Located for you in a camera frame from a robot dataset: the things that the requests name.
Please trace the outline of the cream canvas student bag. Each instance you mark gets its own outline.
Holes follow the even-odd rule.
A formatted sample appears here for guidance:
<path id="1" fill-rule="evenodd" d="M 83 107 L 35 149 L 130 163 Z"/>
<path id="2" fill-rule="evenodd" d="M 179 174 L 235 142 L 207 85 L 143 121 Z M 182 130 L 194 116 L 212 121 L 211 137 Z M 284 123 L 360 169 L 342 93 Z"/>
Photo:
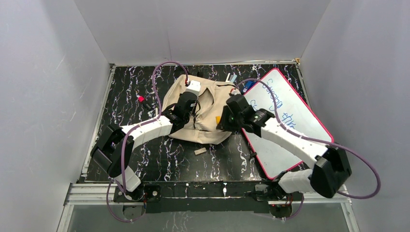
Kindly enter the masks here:
<path id="1" fill-rule="evenodd" d="M 199 144 L 218 145 L 232 134 L 230 131 L 218 130 L 216 119 L 222 115 L 234 84 L 193 75 L 189 75 L 189 79 L 201 84 L 198 97 L 200 109 L 196 110 L 195 116 L 190 116 L 184 128 L 170 134 L 169 137 Z"/>

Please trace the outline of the pink black highlighter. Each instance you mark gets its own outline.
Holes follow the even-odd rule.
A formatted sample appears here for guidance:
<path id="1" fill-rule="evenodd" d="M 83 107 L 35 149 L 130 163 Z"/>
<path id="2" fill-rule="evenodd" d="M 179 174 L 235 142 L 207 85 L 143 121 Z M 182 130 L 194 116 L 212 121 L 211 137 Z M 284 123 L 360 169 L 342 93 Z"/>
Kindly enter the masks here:
<path id="1" fill-rule="evenodd" d="M 152 105 L 143 97 L 143 96 L 138 96 L 138 102 L 147 110 L 151 111 L 153 110 Z"/>

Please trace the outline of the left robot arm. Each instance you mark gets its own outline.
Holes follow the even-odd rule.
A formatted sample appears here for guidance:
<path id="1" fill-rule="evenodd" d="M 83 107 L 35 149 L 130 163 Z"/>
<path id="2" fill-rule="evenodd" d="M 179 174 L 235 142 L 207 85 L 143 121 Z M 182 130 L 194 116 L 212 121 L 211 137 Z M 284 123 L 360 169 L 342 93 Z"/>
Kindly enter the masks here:
<path id="1" fill-rule="evenodd" d="M 100 135 L 90 156 L 132 201 L 141 200 L 145 193 L 141 180 L 129 167 L 133 150 L 184 128 L 195 111 L 198 96 L 185 91 L 160 117 L 123 127 L 109 125 Z"/>

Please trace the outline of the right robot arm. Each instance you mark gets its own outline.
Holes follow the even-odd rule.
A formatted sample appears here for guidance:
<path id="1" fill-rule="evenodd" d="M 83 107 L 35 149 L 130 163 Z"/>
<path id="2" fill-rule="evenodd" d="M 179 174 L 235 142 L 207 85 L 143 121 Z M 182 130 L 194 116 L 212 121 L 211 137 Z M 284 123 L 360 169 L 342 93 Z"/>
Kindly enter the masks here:
<path id="1" fill-rule="evenodd" d="M 309 167 L 297 172 L 283 171 L 274 178 L 267 192 L 278 200 L 285 200 L 294 192 L 316 192 L 332 198 L 351 176 L 345 150 L 297 136 L 281 126 L 273 113 L 265 109 L 255 111 L 241 94 L 228 98 L 217 129 L 230 132 L 244 129 L 279 145 Z"/>

